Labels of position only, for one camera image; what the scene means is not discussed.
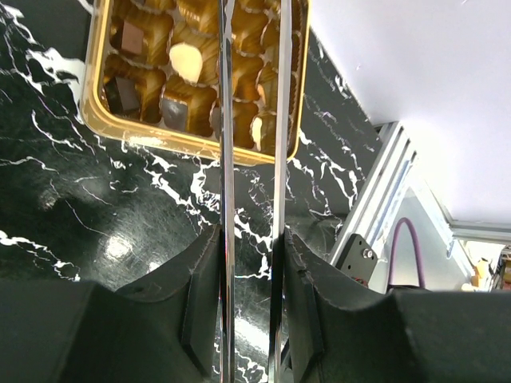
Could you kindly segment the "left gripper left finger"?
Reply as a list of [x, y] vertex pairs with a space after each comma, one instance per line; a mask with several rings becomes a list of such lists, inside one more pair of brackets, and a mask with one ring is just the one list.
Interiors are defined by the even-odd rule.
[[4, 382], [206, 382], [212, 374], [220, 229], [119, 290], [1, 283]]

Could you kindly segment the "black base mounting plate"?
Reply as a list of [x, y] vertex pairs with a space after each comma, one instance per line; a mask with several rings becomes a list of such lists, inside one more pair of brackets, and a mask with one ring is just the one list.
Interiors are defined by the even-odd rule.
[[335, 267], [356, 282], [368, 286], [378, 256], [359, 234], [351, 234]]

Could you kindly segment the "aluminium frame rail front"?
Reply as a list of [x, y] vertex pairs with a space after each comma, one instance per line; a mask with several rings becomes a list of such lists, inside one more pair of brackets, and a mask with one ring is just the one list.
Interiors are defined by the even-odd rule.
[[390, 219], [393, 198], [402, 186], [416, 157], [416, 150], [401, 122], [378, 126], [382, 149], [366, 178], [327, 261], [336, 266], [351, 235], [361, 235], [374, 245], [383, 224]]

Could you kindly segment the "gold chocolate box tray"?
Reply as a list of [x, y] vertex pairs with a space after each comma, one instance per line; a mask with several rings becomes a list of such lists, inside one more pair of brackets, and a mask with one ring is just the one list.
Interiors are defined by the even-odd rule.
[[[96, 1], [81, 117], [130, 144], [220, 157], [219, 4]], [[277, 1], [237, 1], [232, 15], [234, 161], [275, 160]]]

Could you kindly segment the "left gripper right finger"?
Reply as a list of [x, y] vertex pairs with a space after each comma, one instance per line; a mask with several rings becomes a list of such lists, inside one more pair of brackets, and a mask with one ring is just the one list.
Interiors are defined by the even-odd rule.
[[509, 381], [509, 292], [380, 294], [290, 231], [284, 262], [295, 381]]

